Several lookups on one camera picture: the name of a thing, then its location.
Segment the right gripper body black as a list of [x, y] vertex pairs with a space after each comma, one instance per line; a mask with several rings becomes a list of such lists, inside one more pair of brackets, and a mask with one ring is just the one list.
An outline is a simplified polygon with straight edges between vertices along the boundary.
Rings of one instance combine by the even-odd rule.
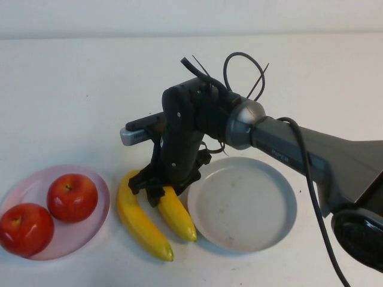
[[128, 179], [132, 194], [155, 187], [175, 190], [175, 185], [183, 181], [199, 180], [199, 168], [211, 160], [207, 151], [199, 149], [202, 139], [203, 135], [154, 135], [150, 163]]

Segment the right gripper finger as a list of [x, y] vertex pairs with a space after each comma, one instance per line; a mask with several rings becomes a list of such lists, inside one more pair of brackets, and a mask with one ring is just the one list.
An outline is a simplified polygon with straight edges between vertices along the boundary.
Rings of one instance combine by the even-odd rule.
[[175, 185], [175, 193], [177, 196], [180, 196], [191, 184], [193, 180], [189, 179], [187, 181], [183, 181], [182, 183]]
[[156, 207], [165, 195], [163, 187], [146, 188], [147, 200], [151, 207]]

